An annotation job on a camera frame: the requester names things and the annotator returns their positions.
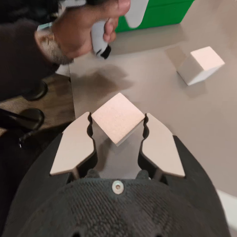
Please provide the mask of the beige woven wristband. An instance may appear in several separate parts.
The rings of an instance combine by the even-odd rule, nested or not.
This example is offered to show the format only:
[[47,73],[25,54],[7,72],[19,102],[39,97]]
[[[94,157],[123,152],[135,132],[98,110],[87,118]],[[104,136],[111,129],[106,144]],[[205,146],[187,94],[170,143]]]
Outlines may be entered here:
[[74,59],[68,58],[61,50],[51,29],[36,31],[35,40],[43,55],[50,62],[59,65],[66,65],[74,62]]

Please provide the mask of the white foam cube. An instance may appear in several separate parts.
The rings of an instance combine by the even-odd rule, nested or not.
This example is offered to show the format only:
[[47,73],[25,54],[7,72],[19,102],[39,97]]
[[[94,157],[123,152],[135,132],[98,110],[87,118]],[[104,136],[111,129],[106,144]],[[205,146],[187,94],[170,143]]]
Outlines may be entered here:
[[91,117],[118,147],[142,123],[145,115],[123,94],[118,93]]
[[224,65],[222,58],[208,46],[190,52],[177,72],[186,85],[191,86],[206,80]]

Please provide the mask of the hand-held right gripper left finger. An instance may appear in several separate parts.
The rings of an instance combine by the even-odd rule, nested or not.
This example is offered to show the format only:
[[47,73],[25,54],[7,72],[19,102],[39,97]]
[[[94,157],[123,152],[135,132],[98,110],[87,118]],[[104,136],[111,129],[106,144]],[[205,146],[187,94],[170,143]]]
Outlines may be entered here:
[[62,132],[50,175],[72,173],[74,179],[85,177],[98,161],[92,136],[91,113],[85,112]]

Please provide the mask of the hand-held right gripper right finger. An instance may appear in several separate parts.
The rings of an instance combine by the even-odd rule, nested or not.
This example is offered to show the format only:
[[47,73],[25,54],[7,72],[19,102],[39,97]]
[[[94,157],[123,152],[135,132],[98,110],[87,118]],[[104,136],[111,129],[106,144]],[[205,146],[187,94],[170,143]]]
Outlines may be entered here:
[[150,113],[145,114],[143,140],[138,165],[150,179],[161,181],[165,175],[185,177],[185,171],[172,132]]

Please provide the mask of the green plastic bin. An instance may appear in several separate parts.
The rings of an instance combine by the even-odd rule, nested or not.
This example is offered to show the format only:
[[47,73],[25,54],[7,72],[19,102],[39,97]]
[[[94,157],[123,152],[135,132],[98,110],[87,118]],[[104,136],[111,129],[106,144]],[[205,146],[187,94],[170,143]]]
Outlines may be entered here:
[[131,28],[125,16],[118,21],[116,33],[174,25],[182,22],[194,0],[149,0],[141,24]]

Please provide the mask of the person's left forearm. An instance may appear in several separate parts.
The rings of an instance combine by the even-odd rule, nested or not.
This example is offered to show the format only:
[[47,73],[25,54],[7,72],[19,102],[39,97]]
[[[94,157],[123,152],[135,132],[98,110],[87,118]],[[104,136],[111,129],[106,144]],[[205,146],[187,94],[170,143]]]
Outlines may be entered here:
[[31,91],[58,70],[37,46],[38,25],[26,19],[0,24],[0,101]]

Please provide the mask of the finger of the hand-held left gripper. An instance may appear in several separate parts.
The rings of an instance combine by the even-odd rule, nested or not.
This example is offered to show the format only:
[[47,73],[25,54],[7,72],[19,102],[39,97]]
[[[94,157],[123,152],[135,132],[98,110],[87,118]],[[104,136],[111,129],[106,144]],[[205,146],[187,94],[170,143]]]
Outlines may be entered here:
[[142,23],[148,0],[131,0],[129,11],[126,13],[126,22],[129,28],[137,28]]

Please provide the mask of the person's left hand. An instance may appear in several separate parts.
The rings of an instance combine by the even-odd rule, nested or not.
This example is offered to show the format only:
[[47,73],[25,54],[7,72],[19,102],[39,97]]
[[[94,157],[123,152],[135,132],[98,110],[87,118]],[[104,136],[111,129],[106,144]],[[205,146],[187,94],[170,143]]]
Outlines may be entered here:
[[99,5],[66,8],[52,26],[55,40],[69,59],[85,55],[92,50],[91,28],[94,23],[107,20],[103,39],[110,43],[116,39],[119,17],[125,15],[130,6],[130,0],[108,0]]

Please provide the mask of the black office chair base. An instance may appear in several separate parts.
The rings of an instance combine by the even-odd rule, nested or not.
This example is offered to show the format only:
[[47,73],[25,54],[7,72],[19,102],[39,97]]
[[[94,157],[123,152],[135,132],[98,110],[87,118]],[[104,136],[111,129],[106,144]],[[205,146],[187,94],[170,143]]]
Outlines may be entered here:
[[[38,82],[34,88],[24,92],[21,97],[27,101],[37,101],[48,92],[48,86],[44,81]],[[38,108],[23,110],[20,114],[0,109],[0,127],[6,130],[15,130],[22,135],[18,139],[19,147],[22,148],[25,140],[36,132],[44,123],[45,115]]]

